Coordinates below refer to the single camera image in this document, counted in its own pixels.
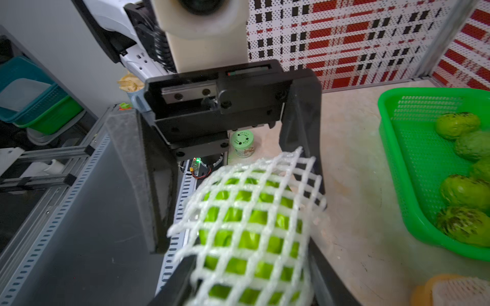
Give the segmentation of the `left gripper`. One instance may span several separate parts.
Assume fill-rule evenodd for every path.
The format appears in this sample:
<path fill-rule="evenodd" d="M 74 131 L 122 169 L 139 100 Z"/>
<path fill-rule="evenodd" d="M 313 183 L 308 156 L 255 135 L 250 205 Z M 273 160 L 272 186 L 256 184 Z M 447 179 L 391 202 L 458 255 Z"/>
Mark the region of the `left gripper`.
<path fill-rule="evenodd" d="M 281 122 L 283 152 L 303 148 L 320 154 L 322 85 L 311 70 L 284 71 L 277 60 L 153 77 L 144 99 L 155 125 L 177 160 L 204 157 L 229 148 L 227 133 Z"/>

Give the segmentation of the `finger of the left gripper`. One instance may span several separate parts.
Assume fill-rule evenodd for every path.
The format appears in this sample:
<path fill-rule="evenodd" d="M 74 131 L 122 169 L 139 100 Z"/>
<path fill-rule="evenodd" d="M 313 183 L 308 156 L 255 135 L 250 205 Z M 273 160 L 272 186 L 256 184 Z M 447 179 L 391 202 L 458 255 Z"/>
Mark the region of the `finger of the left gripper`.
<path fill-rule="evenodd" d="M 156 128 L 135 109 L 109 115 L 105 127 L 135 193 L 148 251 L 164 254 L 170 247 L 167 231 L 177 207 L 177 159 Z"/>

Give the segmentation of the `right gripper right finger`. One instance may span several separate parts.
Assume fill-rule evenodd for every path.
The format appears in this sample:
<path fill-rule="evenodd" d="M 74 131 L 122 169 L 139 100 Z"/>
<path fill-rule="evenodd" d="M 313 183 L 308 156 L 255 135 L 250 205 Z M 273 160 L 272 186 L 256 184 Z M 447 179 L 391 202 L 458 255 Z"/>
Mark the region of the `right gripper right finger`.
<path fill-rule="evenodd" d="M 321 250 L 308 250 L 308 264 L 318 305 L 361 305 L 335 273 Z"/>

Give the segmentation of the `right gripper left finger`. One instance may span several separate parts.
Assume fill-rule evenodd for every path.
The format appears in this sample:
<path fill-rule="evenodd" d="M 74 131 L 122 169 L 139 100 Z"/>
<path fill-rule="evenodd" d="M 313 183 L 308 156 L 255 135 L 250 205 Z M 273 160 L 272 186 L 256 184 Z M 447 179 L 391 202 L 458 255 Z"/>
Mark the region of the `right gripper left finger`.
<path fill-rule="evenodd" d="M 166 285 L 148 303 L 148 306 L 178 306 L 193 295 L 195 291 L 191 285 L 191 273 L 196 267 L 196 256 L 185 257 L 173 272 Z"/>

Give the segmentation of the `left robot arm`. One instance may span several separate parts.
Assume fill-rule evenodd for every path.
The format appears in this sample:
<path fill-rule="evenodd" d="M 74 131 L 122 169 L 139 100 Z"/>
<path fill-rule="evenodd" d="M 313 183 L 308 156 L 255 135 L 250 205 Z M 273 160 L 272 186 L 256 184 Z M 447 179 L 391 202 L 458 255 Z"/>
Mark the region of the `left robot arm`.
<path fill-rule="evenodd" d="M 279 146 L 320 157 L 322 87 L 310 69 L 248 61 L 247 1 L 75 1 L 103 51 L 144 82 L 153 122 L 105 123 L 136 197 L 151 254 L 165 253 L 179 161 L 224 153 L 229 131 L 281 122 Z"/>

